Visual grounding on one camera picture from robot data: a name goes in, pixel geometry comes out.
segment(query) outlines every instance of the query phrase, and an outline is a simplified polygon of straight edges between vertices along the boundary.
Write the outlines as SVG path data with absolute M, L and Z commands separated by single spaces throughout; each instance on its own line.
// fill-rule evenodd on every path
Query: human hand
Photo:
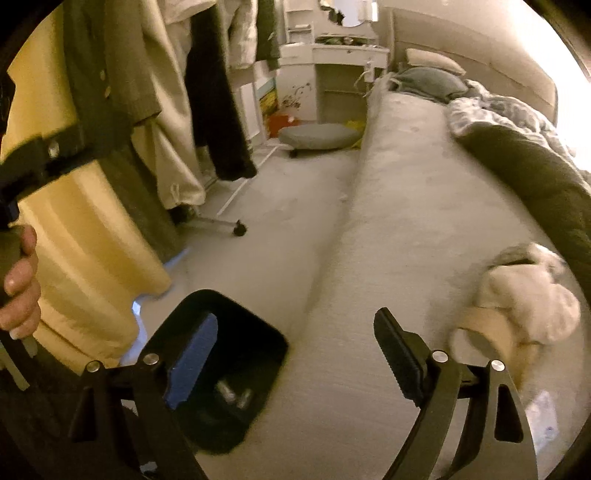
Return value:
M 0 309 L 0 328 L 10 332 L 13 339 L 31 335 L 39 326 L 41 287 L 37 273 L 37 234 L 30 225 L 21 228 L 21 250 L 25 255 L 14 264 L 4 278 L 4 290 L 11 300 Z

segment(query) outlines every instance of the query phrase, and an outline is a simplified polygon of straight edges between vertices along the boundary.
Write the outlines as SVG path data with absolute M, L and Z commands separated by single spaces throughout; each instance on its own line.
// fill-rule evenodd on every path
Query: cabinet door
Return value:
M 314 65 L 285 65 L 277 71 L 276 82 L 282 113 L 306 122 L 318 120 Z

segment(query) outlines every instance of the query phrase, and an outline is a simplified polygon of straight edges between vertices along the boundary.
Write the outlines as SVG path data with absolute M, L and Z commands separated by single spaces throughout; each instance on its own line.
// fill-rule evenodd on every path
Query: beige pillow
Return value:
M 451 58 L 433 51 L 407 48 L 407 61 L 413 67 L 435 67 L 456 75 L 465 75 L 466 70 Z

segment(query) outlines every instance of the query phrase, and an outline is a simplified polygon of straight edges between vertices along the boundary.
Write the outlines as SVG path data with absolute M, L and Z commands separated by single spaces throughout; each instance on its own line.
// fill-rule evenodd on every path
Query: floor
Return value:
M 200 288 L 234 299 L 289 341 L 297 337 L 344 214 L 359 150 L 291 159 L 276 146 L 270 143 L 255 151 L 254 161 L 259 164 L 267 158 L 266 162 L 220 216 L 240 219 L 248 227 L 244 237 L 199 220 L 181 229 L 187 249 L 167 266 L 172 288 L 134 305 L 148 337 L 186 295 Z M 240 184 L 214 184 L 201 214 L 215 217 Z

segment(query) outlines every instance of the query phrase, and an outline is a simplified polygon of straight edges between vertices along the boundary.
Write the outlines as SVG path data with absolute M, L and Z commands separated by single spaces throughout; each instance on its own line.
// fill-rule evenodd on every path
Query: silver bolt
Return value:
M 491 362 L 491 367 L 498 372 L 502 372 L 505 369 L 505 364 L 500 360 L 493 360 Z
M 49 144 L 48 153 L 51 158 L 57 158 L 60 156 L 60 144 L 55 140 Z
M 98 372 L 100 370 L 100 362 L 93 360 L 88 365 L 86 365 L 86 370 L 88 370 L 91 374 Z
M 436 362 L 438 362 L 440 364 L 444 364 L 445 362 L 447 362 L 449 360 L 447 353 L 442 352 L 441 350 L 435 350 L 432 353 L 432 356 L 433 356 L 433 360 L 435 360 Z
M 146 365 L 156 365 L 158 362 L 160 362 L 160 357 L 157 353 L 148 353 L 148 355 L 144 357 L 144 363 Z

